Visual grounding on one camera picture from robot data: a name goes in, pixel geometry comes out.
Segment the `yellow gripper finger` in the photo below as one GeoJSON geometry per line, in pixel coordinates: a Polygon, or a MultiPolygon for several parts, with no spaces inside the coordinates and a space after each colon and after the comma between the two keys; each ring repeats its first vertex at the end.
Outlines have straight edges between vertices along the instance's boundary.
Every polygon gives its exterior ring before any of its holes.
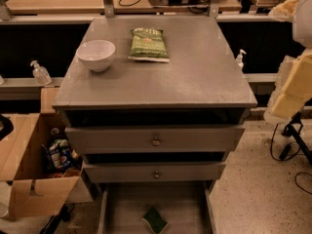
{"type": "Polygon", "coordinates": [[[281,92],[271,107],[271,114],[282,119],[291,119],[312,98],[312,55],[301,55],[292,69],[281,92]]]}
{"type": "Polygon", "coordinates": [[[277,21],[296,21],[299,0],[286,0],[275,6],[268,16],[277,21]]]}

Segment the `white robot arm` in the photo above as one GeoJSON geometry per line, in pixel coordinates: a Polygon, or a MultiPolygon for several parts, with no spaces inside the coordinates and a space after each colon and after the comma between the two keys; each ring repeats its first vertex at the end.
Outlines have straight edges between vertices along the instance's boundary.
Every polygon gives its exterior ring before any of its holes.
{"type": "Polygon", "coordinates": [[[292,38],[309,50],[292,62],[288,75],[279,70],[276,90],[269,100],[269,114],[291,119],[312,98],[312,0],[286,0],[269,13],[292,23],[292,38]]]}

